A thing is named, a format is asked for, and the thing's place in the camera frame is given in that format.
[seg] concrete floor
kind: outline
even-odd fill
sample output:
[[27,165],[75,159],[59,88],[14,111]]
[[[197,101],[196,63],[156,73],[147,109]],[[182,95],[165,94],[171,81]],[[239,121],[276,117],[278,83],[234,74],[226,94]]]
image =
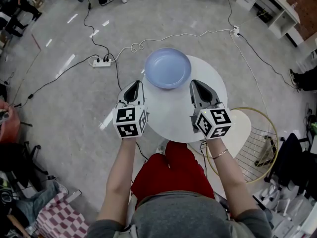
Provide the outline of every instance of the concrete floor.
[[[255,16],[231,0],[231,22],[241,24]],[[86,21],[99,33],[95,42],[106,45],[115,56],[123,48],[146,38],[161,39],[171,34],[201,34],[206,30],[231,29],[227,17],[227,0],[114,0],[101,7],[98,0]],[[0,78],[11,80],[9,98],[18,104],[44,83],[55,79],[72,54],[76,64],[92,54],[105,54],[105,49],[94,46],[89,36],[92,29],[85,27],[87,3],[77,0],[46,0],[40,9],[42,17],[31,23],[21,39],[13,37],[0,59]],[[68,20],[78,14],[69,24]],[[22,23],[31,15],[21,13]],[[109,20],[107,26],[102,24]],[[271,63],[289,82],[288,68],[298,71],[294,60],[295,48],[287,38],[280,40],[259,19],[241,27],[240,32],[259,55]],[[37,47],[31,34],[41,47]],[[305,105],[315,109],[316,97],[310,92],[297,92],[282,81],[270,67],[261,62],[244,40],[238,39],[246,59],[259,82],[268,115],[275,123],[279,136],[293,130],[304,135]],[[222,77],[228,92],[228,106],[253,107],[265,113],[260,93],[229,33],[206,34],[203,38],[172,37],[163,42],[146,42],[136,54],[125,50],[119,58],[119,78],[122,86],[141,79],[146,57],[154,50],[173,47],[187,55],[199,57],[211,64]],[[119,88],[115,67],[92,69],[87,62],[72,68],[53,84],[39,91],[19,110],[21,120],[33,124],[23,127],[31,145],[41,144],[38,163],[50,174],[59,177],[68,187],[77,188],[83,195],[76,200],[88,221],[92,221],[105,195],[105,184],[116,157],[120,139],[112,126],[99,130],[99,124],[116,103]],[[149,126],[138,139],[143,153],[150,156],[162,138]],[[134,174],[144,163],[137,152]]]

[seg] light blue plate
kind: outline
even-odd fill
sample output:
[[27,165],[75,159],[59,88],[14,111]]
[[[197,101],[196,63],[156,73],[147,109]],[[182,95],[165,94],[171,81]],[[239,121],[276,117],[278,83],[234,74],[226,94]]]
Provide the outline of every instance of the light blue plate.
[[192,67],[184,53],[172,48],[163,48],[148,56],[144,70],[146,78],[154,86],[173,89],[186,82]]

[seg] brick wall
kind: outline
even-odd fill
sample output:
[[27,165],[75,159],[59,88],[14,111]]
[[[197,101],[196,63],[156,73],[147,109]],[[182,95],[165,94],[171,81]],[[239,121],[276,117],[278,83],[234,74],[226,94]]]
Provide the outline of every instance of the brick wall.
[[297,2],[295,10],[301,20],[295,28],[304,40],[317,32],[317,0],[288,0],[289,4]]

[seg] wire basket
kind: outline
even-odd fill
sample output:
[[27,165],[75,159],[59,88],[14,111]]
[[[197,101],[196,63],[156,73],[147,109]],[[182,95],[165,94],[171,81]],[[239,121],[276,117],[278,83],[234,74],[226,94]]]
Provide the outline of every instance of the wire basket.
[[[243,111],[251,121],[251,133],[236,155],[246,183],[258,181],[266,176],[274,165],[278,154],[278,136],[272,121],[262,112],[253,108],[235,108]],[[206,148],[208,162],[218,175],[211,154]]]

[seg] white round table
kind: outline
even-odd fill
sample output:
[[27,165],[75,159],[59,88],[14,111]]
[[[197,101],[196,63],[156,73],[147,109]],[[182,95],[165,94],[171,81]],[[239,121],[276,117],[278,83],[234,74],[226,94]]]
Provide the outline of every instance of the white round table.
[[196,142],[204,138],[201,132],[194,133],[190,116],[194,113],[189,85],[197,79],[212,89],[219,96],[225,107],[228,104],[226,87],[218,72],[207,62],[187,56],[192,72],[189,79],[176,89],[161,89],[143,78],[145,105],[148,108],[148,125],[160,136],[181,143]]

